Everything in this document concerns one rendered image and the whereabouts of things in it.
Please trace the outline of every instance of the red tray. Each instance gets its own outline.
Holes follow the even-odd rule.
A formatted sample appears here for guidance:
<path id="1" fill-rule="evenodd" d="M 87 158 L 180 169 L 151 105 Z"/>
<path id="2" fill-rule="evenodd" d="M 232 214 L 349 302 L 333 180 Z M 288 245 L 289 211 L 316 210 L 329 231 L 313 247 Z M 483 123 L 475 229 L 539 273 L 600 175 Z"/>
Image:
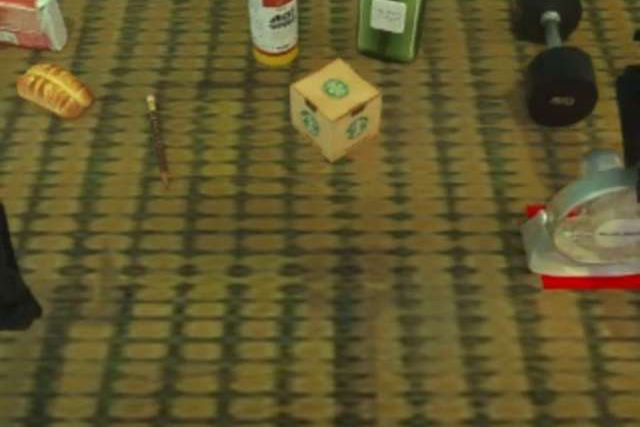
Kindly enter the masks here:
<path id="1" fill-rule="evenodd" d="M 544 210 L 545 204 L 529 204 L 525 214 L 528 219 Z M 635 290 L 640 289 L 640 274 L 619 277 L 556 277 L 541 275 L 542 288 L 545 290 Z"/>

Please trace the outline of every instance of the tabletop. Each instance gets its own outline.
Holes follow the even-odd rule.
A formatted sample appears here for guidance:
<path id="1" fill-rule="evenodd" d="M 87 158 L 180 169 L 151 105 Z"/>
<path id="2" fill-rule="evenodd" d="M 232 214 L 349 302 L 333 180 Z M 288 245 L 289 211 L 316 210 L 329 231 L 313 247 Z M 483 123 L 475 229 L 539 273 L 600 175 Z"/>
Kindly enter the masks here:
<path id="1" fill-rule="evenodd" d="M 542 292 L 517 223 L 620 144 L 640 0 L 584 0 L 570 43 L 601 101 L 560 130 L 525 115 L 540 47 L 510 36 L 509 0 L 430 0 L 408 65 L 357 54 L 357 0 L 300 0 L 301 55 L 280 70 L 252 60 L 244 0 L 61 5 L 62 52 L 0 51 L 0 192 L 45 311 L 0 337 L 0 425 L 637 423 L 638 296 Z M 380 135 L 329 164 L 290 126 L 288 89 L 336 57 L 384 106 Z M 92 89 L 81 119 L 17 97 L 42 61 Z"/>

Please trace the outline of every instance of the black object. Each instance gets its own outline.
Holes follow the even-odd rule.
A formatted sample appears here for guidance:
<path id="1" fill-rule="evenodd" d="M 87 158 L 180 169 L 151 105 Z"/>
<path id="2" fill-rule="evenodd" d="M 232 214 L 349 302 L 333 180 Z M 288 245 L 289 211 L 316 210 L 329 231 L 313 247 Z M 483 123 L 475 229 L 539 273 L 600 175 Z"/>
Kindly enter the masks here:
<path id="1" fill-rule="evenodd" d="M 629 65 L 618 76 L 616 99 L 624 163 L 638 169 L 636 196 L 640 202 L 640 65 Z"/>
<path id="2" fill-rule="evenodd" d="M 27 330 L 42 307 L 22 279 L 4 204 L 0 202 L 0 330 Z"/>
<path id="3" fill-rule="evenodd" d="M 567 127 L 595 109 L 598 88 L 590 56 L 562 45 L 582 19 L 580 0 L 516 0 L 513 29 L 519 38 L 545 43 L 527 68 L 529 116 L 545 127 Z"/>
<path id="4" fill-rule="evenodd" d="M 591 57 L 576 47 L 553 47 L 527 69 L 527 109 L 534 122 L 566 127 L 585 119 L 598 100 Z"/>

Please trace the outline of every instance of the carton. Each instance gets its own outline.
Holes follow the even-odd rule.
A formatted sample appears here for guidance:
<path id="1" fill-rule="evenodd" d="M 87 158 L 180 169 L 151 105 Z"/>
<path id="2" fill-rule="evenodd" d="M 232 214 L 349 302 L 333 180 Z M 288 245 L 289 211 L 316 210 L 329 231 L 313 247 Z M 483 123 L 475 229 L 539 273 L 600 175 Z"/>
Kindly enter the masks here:
<path id="1" fill-rule="evenodd" d="M 290 88 L 291 123 L 334 162 L 380 130 L 382 97 L 341 59 Z"/>
<path id="2" fill-rule="evenodd" d="M 0 44 L 58 51 L 67 38 L 57 0 L 0 0 Z"/>

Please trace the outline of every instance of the baguette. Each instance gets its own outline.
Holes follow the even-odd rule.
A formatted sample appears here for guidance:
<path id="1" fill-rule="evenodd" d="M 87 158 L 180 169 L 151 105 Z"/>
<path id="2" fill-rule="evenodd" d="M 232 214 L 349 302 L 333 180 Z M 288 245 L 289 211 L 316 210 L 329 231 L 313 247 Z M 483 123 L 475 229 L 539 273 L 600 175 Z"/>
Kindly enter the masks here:
<path id="1" fill-rule="evenodd" d="M 93 103 L 93 95 L 71 72 L 51 64 L 30 67 L 16 84 L 18 95 L 63 119 L 74 119 Z"/>

